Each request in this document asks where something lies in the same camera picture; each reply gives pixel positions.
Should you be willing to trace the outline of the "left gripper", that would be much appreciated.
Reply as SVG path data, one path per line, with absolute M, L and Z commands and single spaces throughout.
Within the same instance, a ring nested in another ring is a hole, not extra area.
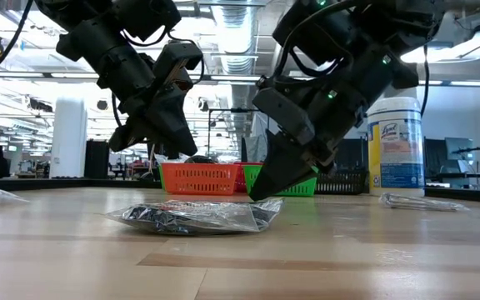
M 149 134 L 149 119 L 157 139 L 169 153 L 194 155 L 198 148 L 186 120 L 183 104 L 186 93 L 175 80 L 186 67 L 193 68 L 203 54 L 191 43 L 168 44 L 156 61 L 138 53 L 126 41 L 118 43 L 124 91 L 122 110 L 127 121 L 114 131 L 108 146 L 115 153 L 142 143 Z

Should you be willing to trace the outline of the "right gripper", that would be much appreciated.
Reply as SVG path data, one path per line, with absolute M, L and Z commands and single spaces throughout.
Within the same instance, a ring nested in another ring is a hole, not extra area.
M 317 173 L 332 173 L 338 144 L 363 121 L 394 76 L 393 54 L 368 49 L 352 62 L 309 80 L 261 78 L 256 107 L 276 122 L 279 131 L 266 131 L 267 156 L 249 197 L 262 201 Z

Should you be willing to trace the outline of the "bagged nail clipper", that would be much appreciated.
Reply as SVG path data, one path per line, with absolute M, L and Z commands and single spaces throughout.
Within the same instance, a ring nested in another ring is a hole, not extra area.
M 379 201 L 387 208 L 400 208 L 439 212 L 465 212 L 468 208 L 455 202 L 427 199 L 425 197 L 409 197 L 385 192 Z

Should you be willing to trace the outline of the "black plastic basket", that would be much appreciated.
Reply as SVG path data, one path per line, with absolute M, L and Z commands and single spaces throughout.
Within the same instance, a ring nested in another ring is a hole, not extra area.
M 368 172 L 364 170 L 339 170 L 333 174 L 319 173 L 316 194 L 359 195 L 366 193 Z

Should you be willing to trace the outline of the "black partition panel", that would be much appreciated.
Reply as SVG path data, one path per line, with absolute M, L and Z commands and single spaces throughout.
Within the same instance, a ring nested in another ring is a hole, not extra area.
M 367 170 L 368 142 L 365 138 L 343 139 L 335 157 L 338 170 Z

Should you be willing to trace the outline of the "black cabinet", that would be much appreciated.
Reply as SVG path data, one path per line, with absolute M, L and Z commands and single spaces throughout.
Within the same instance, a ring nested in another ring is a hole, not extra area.
M 86 143 L 84 177 L 91 179 L 107 179 L 108 164 L 108 143 L 88 140 Z

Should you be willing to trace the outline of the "orange plastic basket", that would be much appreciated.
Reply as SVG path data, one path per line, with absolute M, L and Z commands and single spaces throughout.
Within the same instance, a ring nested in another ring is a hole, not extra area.
M 171 194 L 229 196 L 235 192 L 237 164 L 170 163 L 161 165 L 164 188 Z

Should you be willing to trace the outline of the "white building column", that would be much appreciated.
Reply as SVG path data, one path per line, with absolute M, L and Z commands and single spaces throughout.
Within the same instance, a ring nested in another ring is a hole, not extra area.
M 51 148 L 50 178 L 84 175 L 88 112 L 82 97 L 57 98 Z

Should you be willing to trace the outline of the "Lysol wipes canister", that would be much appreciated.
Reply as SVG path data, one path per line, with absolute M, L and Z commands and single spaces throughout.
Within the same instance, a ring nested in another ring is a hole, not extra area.
M 367 111 L 369 191 L 422 197 L 425 176 L 420 102 L 386 97 Z

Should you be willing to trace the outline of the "grey background monitor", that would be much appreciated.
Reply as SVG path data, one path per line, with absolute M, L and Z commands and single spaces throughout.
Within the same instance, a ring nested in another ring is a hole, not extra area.
M 447 160 L 457 164 L 460 173 L 470 173 L 473 169 L 473 140 L 463 137 L 446 137 Z

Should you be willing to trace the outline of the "long light strip bar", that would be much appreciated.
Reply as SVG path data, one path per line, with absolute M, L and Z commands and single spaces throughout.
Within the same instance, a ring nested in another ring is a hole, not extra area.
M 98 80 L 98 75 L 91 72 L 0 72 L 0 78 L 15 78 L 25 80 L 54 80 L 57 82 L 95 82 Z M 233 75 L 204 75 L 202 78 L 203 83 L 224 83 L 240 85 L 254 85 L 258 80 L 258 76 Z M 480 81 L 430 80 L 429 85 L 439 87 L 480 88 Z

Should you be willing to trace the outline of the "black background rig frame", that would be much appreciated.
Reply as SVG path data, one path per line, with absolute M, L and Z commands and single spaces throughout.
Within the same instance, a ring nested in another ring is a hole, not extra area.
M 210 154 L 210 147 L 211 147 L 211 122 L 212 122 L 212 114 L 214 112 L 220 113 L 229 113 L 230 115 L 233 114 L 250 114 L 253 116 L 254 113 L 258 112 L 256 108 L 245 108 L 245 107 L 233 107 L 233 108 L 210 108 L 208 110 L 208 117 L 207 117 L 207 151 L 206 154 Z M 240 153 L 240 158 L 242 163 L 246 163 L 248 161 L 248 151 L 246 149 L 245 143 L 245 136 L 247 133 L 247 122 L 246 120 L 242 124 L 242 128 L 239 127 L 240 122 L 238 120 L 233 119 L 232 123 L 234 125 L 234 137 L 237 139 L 237 148 Z

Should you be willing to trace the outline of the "silver ventilation duct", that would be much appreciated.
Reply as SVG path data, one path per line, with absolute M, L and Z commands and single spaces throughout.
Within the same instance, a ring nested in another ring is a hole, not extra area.
M 255 59 L 253 54 L 257 9 L 255 7 L 227 5 L 213 6 L 212 15 L 217 24 L 217 45 L 222 56 L 223 73 L 232 76 L 252 75 Z M 250 88 L 246 83 L 232 85 L 230 108 L 247 108 L 250 103 Z M 249 114 L 232 113 L 232 126 L 236 138 L 249 135 Z

